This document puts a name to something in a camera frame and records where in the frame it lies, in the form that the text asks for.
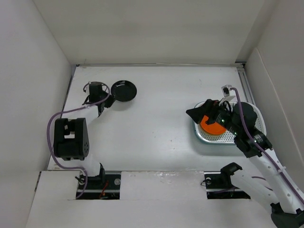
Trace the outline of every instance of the red wire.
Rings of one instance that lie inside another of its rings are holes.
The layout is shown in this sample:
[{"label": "red wire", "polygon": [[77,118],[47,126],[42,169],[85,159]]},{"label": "red wire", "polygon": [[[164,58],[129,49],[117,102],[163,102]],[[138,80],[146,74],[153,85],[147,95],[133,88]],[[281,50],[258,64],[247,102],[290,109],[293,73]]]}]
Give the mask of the red wire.
[{"label": "red wire", "polygon": [[99,198],[101,198],[103,196],[105,188],[108,187],[108,185],[109,185],[109,181],[107,180],[106,183],[105,183],[105,185],[104,185],[103,191],[99,195]]}]

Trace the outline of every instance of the white basket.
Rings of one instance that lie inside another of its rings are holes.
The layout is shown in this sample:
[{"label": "white basket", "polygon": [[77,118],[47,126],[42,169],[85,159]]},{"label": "white basket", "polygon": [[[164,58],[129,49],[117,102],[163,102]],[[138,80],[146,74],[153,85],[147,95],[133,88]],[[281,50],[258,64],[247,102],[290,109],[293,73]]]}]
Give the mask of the white basket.
[{"label": "white basket", "polygon": [[[195,108],[201,106],[203,102],[198,103]],[[231,108],[233,108],[233,105],[236,105],[236,102],[230,102],[231,104]],[[257,114],[257,119],[256,119],[256,128],[261,131],[264,135],[266,135],[266,127],[265,127],[265,122],[263,120],[262,114],[260,112],[260,110],[255,107],[253,104],[250,104],[253,107],[253,110],[256,112]],[[229,131],[226,131],[225,133],[221,134],[221,135],[209,135],[207,133],[205,133],[201,126],[199,124],[196,124],[193,121],[194,124],[194,130],[196,135],[198,136],[198,138],[200,140],[202,140],[205,143],[212,143],[212,144],[229,144],[229,145],[234,145],[234,137],[235,135],[230,133]]]}]

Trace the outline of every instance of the black plate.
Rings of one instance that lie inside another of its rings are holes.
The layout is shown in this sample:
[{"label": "black plate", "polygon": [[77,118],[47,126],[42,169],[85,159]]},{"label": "black plate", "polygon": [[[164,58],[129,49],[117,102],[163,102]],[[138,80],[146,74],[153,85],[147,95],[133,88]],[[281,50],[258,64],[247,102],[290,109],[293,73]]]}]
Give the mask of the black plate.
[{"label": "black plate", "polygon": [[117,101],[126,102],[135,98],[137,89],[132,82],[122,80],[112,85],[111,94],[115,95]]}]

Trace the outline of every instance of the orange plate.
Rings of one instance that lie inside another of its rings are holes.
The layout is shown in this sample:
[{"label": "orange plate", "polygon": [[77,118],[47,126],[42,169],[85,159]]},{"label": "orange plate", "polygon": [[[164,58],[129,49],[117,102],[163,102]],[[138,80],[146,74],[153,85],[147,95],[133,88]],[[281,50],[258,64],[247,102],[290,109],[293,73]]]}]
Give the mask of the orange plate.
[{"label": "orange plate", "polygon": [[207,120],[208,120],[208,117],[204,116],[203,120],[200,122],[200,126],[206,133],[212,134],[212,135],[220,135],[220,134],[225,133],[226,129],[223,128],[221,125],[219,125],[218,123],[213,123],[213,124],[207,125],[206,124]]}]

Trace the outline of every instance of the orange bowl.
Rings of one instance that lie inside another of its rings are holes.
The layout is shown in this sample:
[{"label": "orange bowl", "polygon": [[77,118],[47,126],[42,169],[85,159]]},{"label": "orange bowl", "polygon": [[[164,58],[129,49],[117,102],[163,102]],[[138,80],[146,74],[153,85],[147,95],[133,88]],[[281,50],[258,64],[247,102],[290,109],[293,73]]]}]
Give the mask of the orange bowl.
[{"label": "orange bowl", "polygon": [[209,118],[207,116],[204,116],[203,120],[200,122],[200,126],[201,128],[208,134],[211,135],[221,135],[223,133],[225,133],[226,129],[224,127],[222,127],[221,125],[219,125],[218,123],[213,123],[210,125],[206,124],[206,121]]}]

